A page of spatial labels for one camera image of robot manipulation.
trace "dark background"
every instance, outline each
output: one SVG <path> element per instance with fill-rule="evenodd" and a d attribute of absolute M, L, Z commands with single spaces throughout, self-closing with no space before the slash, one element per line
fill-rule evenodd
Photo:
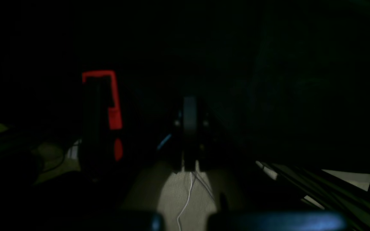
<path fill-rule="evenodd" d="M 370 1 L 0 3 L 1 123 L 78 130 L 98 68 L 150 133 L 197 95 L 252 161 L 370 173 Z"/>

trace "black object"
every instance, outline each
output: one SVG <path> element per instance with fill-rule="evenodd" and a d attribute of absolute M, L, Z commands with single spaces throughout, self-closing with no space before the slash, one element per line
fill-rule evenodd
<path fill-rule="evenodd" d="M 157 152 L 167 157 L 174 171 L 180 171 L 182 155 L 185 171 L 195 171 L 197 160 L 201 171 L 206 171 L 238 159 L 230 137 L 202 99 L 188 96 L 178 105 L 157 145 Z"/>
<path fill-rule="evenodd" d="M 218 213 L 210 216 L 208 231 L 344 231 L 345 218 L 336 212 Z"/>
<path fill-rule="evenodd" d="M 87 78 L 84 84 L 82 144 L 78 154 L 82 170 L 97 181 L 112 172 L 116 161 L 114 141 L 119 134 L 109 129 L 110 76 Z"/>
<path fill-rule="evenodd" d="M 156 212 L 121 211 L 99 214 L 68 224 L 70 230 L 163 231 L 163 217 Z"/>

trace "wire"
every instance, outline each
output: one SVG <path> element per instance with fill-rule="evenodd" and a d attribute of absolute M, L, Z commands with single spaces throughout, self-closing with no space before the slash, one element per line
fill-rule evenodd
<path fill-rule="evenodd" d="M 161 143 L 159 143 L 158 147 L 157 147 L 157 151 L 159 151 L 163 145 L 171 138 L 172 134 L 168 134 L 162 141 Z"/>
<path fill-rule="evenodd" d="M 186 206 L 188 206 L 189 199 L 191 198 L 192 187 L 194 186 L 194 180 L 192 179 L 192 172 L 189 173 L 189 177 L 191 178 L 191 187 L 189 188 L 188 200 L 186 201 L 186 204 L 185 204 L 184 208 L 182 209 L 182 211 L 179 213 L 178 217 L 176 218 L 176 222 L 178 223 L 179 231 L 182 231 L 182 227 L 181 227 L 181 224 L 179 222 L 179 217 L 185 211 Z"/>
<path fill-rule="evenodd" d="M 205 183 L 205 181 L 203 180 L 203 178 L 198 174 L 198 172 L 192 172 L 192 174 L 194 175 L 194 177 L 205 187 L 205 189 L 207 190 L 209 196 L 211 197 L 211 199 L 215 202 L 215 199 L 214 199 L 214 196 L 213 196 L 213 193 L 212 191 L 210 190 L 210 188 L 208 187 L 207 183 Z"/>
<path fill-rule="evenodd" d="M 66 156 L 66 154 L 65 154 L 65 153 L 63 153 L 63 155 L 62 155 L 62 159 L 61 159 L 61 162 L 60 162 L 57 166 L 52 167 L 52 168 L 49 168 L 49 169 L 47 169 L 47 170 L 43 171 L 42 173 L 44 174 L 44 173 L 50 172 L 50 171 L 52 171 L 52 170 L 54 170 L 54 169 L 58 168 L 59 166 L 61 166 L 61 165 L 63 164 L 63 162 L 65 161 L 65 156 Z"/>

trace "white cable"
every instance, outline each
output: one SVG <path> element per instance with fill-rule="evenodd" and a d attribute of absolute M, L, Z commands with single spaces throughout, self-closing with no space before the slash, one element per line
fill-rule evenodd
<path fill-rule="evenodd" d="M 182 215 L 182 213 L 184 212 L 186 206 L 188 206 L 188 203 L 189 203 L 189 199 L 191 198 L 191 190 L 192 190 L 192 186 L 194 186 L 194 180 L 192 179 L 192 172 L 189 173 L 189 176 L 191 177 L 191 187 L 189 188 L 189 194 L 188 194 L 188 200 L 186 201 L 186 204 L 184 206 L 184 208 L 182 209 L 182 211 L 179 213 L 178 217 L 176 218 L 176 222 L 178 223 L 178 227 L 179 227 L 179 231 L 182 231 L 182 227 L 181 227 L 181 224 L 179 223 L 179 217 Z"/>

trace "floor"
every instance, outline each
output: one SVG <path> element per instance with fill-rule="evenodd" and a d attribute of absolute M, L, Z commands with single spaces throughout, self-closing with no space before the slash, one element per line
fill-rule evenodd
<path fill-rule="evenodd" d="M 6 130 L 6 127 L 0 124 L 0 132 Z M 68 171 L 79 171 L 77 159 L 77 147 L 67 151 L 66 158 L 62 161 L 63 150 L 52 143 L 43 143 L 35 151 L 46 162 L 46 168 L 52 168 L 60 164 L 58 168 L 41 174 L 36 183 L 42 183 Z M 365 191 L 367 191 L 370 182 L 370 174 L 355 174 L 339 171 L 324 170 L 342 180 L 347 181 Z M 199 171 L 197 164 L 197 173 L 211 190 L 212 185 L 207 174 Z M 270 177 L 276 177 L 276 173 L 266 172 Z M 204 185 L 192 177 L 193 187 L 191 189 L 189 203 L 181 215 L 180 223 L 183 231 L 203 231 L 206 229 L 207 218 L 210 214 L 217 212 L 216 204 L 204 187 Z M 187 203 L 191 178 L 189 172 L 172 173 L 169 166 L 164 163 L 157 163 L 150 169 L 144 169 L 138 176 L 138 181 L 132 187 L 129 196 L 122 209 L 132 210 L 157 210 L 165 220 L 166 230 L 179 230 L 177 217 Z M 151 193 L 144 197 L 143 190 L 149 191 L 150 188 L 161 190 L 150 190 Z M 231 193 L 238 195 L 237 187 L 230 187 L 235 190 Z M 242 208 L 243 200 L 239 203 L 231 204 L 234 209 Z"/>

